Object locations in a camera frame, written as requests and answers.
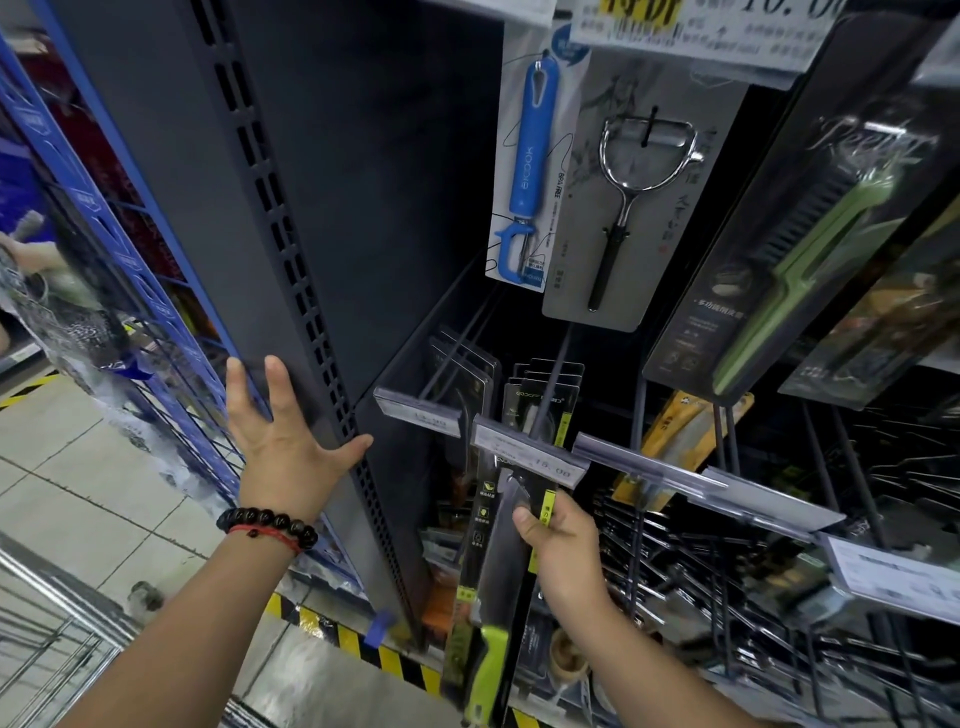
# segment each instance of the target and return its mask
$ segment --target gray cardboard backing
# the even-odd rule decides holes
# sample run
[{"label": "gray cardboard backing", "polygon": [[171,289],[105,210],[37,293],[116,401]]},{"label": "gray cardboard backing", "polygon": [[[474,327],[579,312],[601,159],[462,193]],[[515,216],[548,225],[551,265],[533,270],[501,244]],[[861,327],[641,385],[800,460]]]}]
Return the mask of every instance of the gray cardboard backing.
[{"label": "gray cardboard backing", "polygon": [[[746,90],[740,82],[691,73],[676,61],[594,50],[543,295],[544,315],[619,331],[639,326]],[[636,200],[630,235],[620,249],[603,304],[591,312],[587,300],[607,243],[604,228],[613,225],[620,207],[619,193],[600,170],[598,145],[604,119],[618,114],[646,116],[653,106],[658,108],[657,118],[694,125],[705,159],[689,164],[666,187],[645,192]],[[678,150],[662,145],[645,149],[636,145],[636,161],[648,164],[652,182],[672,171],[680,156]]]}]

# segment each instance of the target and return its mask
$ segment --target beaded bracelet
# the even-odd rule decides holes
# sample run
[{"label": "beaded bracelet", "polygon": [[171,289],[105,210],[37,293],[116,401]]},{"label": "beaded bracelet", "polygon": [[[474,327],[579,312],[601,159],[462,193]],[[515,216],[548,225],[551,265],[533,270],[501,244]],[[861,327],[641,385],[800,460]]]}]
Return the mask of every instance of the beaded bracelet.
[{"label": "beaded bracelet", "polygon": [[217,519],[217,528],[226,533],[237,526],[244,526],[243,530],[251,536],[259,530],[267,533],[268,529],[282,535],[288,534],[301,551],[309,551],[320,540],[317,529],[312,525],[298,519],[291,520],[285,513],[275,514],[269,508],[230,508]]}]

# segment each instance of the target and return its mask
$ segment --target left hand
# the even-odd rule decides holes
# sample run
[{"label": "left hand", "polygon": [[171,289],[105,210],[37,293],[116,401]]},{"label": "left hand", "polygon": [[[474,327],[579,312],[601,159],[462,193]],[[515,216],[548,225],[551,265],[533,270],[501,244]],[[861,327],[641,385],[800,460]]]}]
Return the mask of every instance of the left hand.
[{"label": "left hand", "polygon": [[240,360],[227,361],[229,428],[247,460],[240,479],[240,505],[269,508],[312,525],[333,487],[360,462],[373,437],[358,435],[341,448],[321,448],[303,420],[283,362],[268,356],[264,363],[273,422],[267,422],[251,401]]}]

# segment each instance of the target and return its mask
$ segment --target black bead bracelet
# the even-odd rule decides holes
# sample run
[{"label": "black bead bracelet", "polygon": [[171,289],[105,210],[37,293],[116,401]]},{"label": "black bead bracelet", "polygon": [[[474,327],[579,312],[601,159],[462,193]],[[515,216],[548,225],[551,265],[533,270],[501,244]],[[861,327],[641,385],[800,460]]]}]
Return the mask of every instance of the black bead bracelet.
[{"label": "black bead bracelet", "polygon": [[285,531],[304,551],[309,551],[320,540],[317,529],[312,525],[291,519],[285,513],[275,514],[269,508],[230,508],[221,513],[220,518],[217,519],[217,528],[225,533],[229,533],[235,525],[258,525],[262,528]]}]

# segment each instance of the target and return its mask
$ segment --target hand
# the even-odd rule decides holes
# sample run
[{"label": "hand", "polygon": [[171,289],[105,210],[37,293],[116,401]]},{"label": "hand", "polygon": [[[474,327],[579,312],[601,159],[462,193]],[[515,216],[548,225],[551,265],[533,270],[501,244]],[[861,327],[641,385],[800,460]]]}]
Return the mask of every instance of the hand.
[{"label": "hand", "polygon": [[514,511],[514,525],[523,540],[537,550],[543,596],[576,641],[579,626],[612,606],[600,567],[596,524],[572,497],[558,489],[549,527],[525,506]]},{"label": "hand", "polygon": [[243,364],[233,357],[227,360],[229,427],[247,460],[240,478],[240,505],[269,508],[311,525],[337,481],[360,462],[373,437],[359,435],[341,448],[321,448],[303,421],[283,362],[268,356],[264,363],[274,413],[271,423],[250,399]]}]

